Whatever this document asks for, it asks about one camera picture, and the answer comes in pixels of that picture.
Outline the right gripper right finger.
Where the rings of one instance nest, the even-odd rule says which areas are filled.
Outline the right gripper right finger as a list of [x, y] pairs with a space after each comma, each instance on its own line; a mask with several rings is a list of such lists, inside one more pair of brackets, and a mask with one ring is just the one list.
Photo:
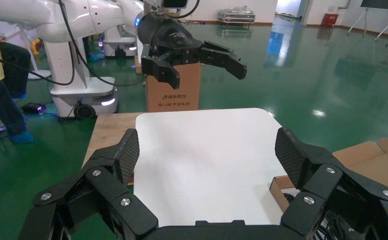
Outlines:
[[281, 226], [309, 240], [333, 212], [367, 240], [388, 240], [388, 186], [348, 169], [326, 148], [301, 142], [285, 127], [277, 131], [275, 155], [299, 191]]

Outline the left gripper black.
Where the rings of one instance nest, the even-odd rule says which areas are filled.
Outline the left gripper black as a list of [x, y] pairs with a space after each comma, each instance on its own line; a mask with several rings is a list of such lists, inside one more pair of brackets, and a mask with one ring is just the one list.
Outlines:
[[234, 51], [211, 41], [200, 41], [178, 21], [165, 14], [149, 12], [136, 26], [137, 36], [143, 44], [141, 71], [174, 90], [180, 87], [177, 65], [198, 62], [225, 69], [239, 80], [247, 74], [247, 66]]

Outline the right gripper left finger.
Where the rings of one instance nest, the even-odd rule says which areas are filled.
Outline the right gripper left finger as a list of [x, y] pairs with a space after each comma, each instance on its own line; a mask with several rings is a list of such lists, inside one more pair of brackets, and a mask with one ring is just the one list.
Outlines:
[[69, 240], [95, 214], [119, 240], [144, 239], [159, 221], [128, 189], [139, 155], [134, 128], [117, 144], [97, 149], [80, 171], [34, 197], [19, 239]]

